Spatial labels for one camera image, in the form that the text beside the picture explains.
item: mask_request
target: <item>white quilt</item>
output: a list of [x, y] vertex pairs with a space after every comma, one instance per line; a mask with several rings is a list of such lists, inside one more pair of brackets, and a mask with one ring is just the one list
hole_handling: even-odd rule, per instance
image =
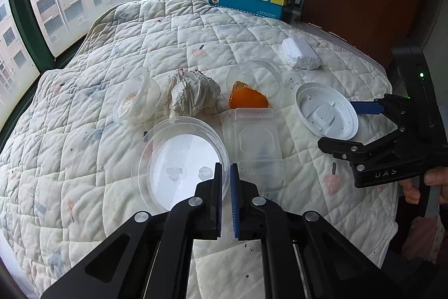
[[[306, 38], [322, 59], [320, 69], [286, 66], [281, 43], [290, 36]], [[281, 206], [299, 214], [318, 211], [381, 265], [396, 232], [396, 185], [355, 189], [348, 162], [340, 160], [331, 175], [334, 159], [320, 152], [318, 138], [299, 120], [293, 94], [303, 82], [321, 82], [350, 100], [372, 100], [391, 92], [386, 76], [368, 61], [281, 21], [203, 0], [144, 0], [107, 12], [66, 68], [44, 73], [0, 153], [0, 227], [39, 295], [142, 208], [132, 192], [131, 166], [154, 121], [113, 123], [127, 75], [145, 66], [163, 87], [177, 68], [197, 68], [225, 92], [230, 66], [254, 58], [281, 65], [284, 75], [276, 108], [286, 170]], [[228, 116], [220, 96], [199, 118], [227, 141], [221, 126]], [[354, 140], [367, 143], [393, 128], [381, 115], [361, 116]], [[222, 238], [193, 247], [189, 298], [264, 297], [260, 245], [233, 239], [229, 196]]]

